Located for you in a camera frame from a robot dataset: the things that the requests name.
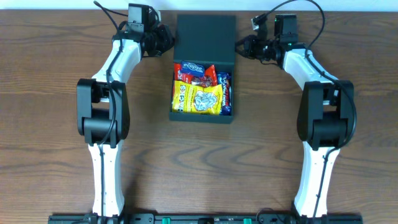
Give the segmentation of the dark green hinged box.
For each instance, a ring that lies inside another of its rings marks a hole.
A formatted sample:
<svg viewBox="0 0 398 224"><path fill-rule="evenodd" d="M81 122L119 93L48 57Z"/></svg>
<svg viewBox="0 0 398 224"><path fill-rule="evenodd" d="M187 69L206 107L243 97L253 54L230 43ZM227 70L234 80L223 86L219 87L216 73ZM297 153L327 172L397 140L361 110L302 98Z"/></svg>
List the dark green hinged box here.
<svg viewBox="0 0 398 224"><path fill-rule="evenodd" d="M179 15L177 17L174 64L188 61L204 66L205 70L214 65L216 75L220 72L231 74L233 91L235 34L236 18L234 16ZM173 79L170 120L223 124L232 122L233 111L229 116L173 112L174 81L176 80Z"/></svg>

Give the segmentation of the blue Eclipse mints box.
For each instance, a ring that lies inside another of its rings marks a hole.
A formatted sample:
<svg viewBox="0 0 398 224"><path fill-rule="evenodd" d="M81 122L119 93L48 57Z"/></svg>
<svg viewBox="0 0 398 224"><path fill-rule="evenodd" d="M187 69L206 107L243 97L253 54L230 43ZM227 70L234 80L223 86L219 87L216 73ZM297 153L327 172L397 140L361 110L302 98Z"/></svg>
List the blue Eclipse mints box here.
<svg viewBox="0 0 398 224"><path fill-rule="evenodd" d="M188 61L181 61L181 71L182 73L186 73L198 78L201 78L205 75L204 66Z"/></svg>

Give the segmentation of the blue Oreo cookie pack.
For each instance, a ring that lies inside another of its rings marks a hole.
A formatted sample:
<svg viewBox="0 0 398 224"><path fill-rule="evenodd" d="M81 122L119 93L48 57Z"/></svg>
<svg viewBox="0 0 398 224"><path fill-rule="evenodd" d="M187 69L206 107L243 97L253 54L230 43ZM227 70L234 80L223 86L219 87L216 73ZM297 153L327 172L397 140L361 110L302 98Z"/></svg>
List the blue Oreo cookie pack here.
<svg viewBox="0 0 398 224"><path fill-rule="evenodd" d="M218 84L223 89L223 96L221 101L220 115L229 116L229 82L228 73L220 72L217 74Z"/></svg>

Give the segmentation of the red dried fruit bag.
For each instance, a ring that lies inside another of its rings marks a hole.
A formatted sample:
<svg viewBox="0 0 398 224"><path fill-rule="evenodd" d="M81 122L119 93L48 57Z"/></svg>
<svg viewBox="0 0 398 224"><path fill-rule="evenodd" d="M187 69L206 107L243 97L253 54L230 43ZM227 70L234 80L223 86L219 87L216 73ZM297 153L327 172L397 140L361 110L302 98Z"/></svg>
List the red dried fruit bag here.
<svg viewBox="0 0 398 224"><path fill-rule="evenodd" d="M183 73L179 63L174 64L174 80L183 81L188 84L198 85L202 87L217 86L218 79L215 66L211 65L205 70L203 77L195 77L187 73Z"/></svg>

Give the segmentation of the yellow seeds snack bag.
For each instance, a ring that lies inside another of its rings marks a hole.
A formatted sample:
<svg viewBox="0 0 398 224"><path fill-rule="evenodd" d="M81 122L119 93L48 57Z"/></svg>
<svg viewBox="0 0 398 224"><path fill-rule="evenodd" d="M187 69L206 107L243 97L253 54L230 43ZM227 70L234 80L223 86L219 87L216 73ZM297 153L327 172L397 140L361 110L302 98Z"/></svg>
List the yellow seeds snack bag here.
<svg viewBox="0 0 398 224"><path fill-rule="evenodd" d="M219 115L223 97L221 85L202 87L174 81L172 111L175 113L193 113Z"/></svg>

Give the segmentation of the Dairy Milk chocolate bar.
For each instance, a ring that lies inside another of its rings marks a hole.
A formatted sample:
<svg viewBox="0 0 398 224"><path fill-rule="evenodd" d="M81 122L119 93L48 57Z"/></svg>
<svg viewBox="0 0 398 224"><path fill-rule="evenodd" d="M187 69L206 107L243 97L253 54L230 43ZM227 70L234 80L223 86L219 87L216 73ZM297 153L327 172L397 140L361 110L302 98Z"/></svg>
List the Dairy Milk chocolate bar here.
<svg viewBox="0 0 398 224"><path fill-rule="evenodd" d="M233 99L232 99L232 76L228 74L228 82L229 82L229 115L232 115L233 111Z"/></svg>

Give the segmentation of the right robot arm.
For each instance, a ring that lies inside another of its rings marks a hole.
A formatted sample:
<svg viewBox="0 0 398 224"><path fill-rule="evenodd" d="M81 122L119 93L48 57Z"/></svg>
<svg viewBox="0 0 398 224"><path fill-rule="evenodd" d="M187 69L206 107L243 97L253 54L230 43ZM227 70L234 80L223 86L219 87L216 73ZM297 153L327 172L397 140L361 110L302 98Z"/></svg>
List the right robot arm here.
<svg viewBox="0 0 398 224"><path fill-rule="evenodd" d="M252 18L256 34L237 41L236 52L244 58L277 65L301 88L297 133L304 158L293 209L303 222L324 222L335 160L356 129L354 86L328 73L310 47L299 42L296 15L276 15L273 39L267 38L266 21L266 14Z"/></svg>

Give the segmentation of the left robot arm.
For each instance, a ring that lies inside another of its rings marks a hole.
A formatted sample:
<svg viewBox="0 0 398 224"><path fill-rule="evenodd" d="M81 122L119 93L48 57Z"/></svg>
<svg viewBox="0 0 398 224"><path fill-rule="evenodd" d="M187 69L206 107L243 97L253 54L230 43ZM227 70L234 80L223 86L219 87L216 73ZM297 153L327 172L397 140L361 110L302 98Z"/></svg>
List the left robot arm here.
<svg viewBox="0 0 398 224"><path fill-rule="evenodd" d="M152 6L130 3L127 18L114 23L112 49L101 69L76 85L78 133L93 162L93 213L102 222L119 218L124 208L121 151L130 125L126 83L144 58L160 57L174 37Z"/></svg>

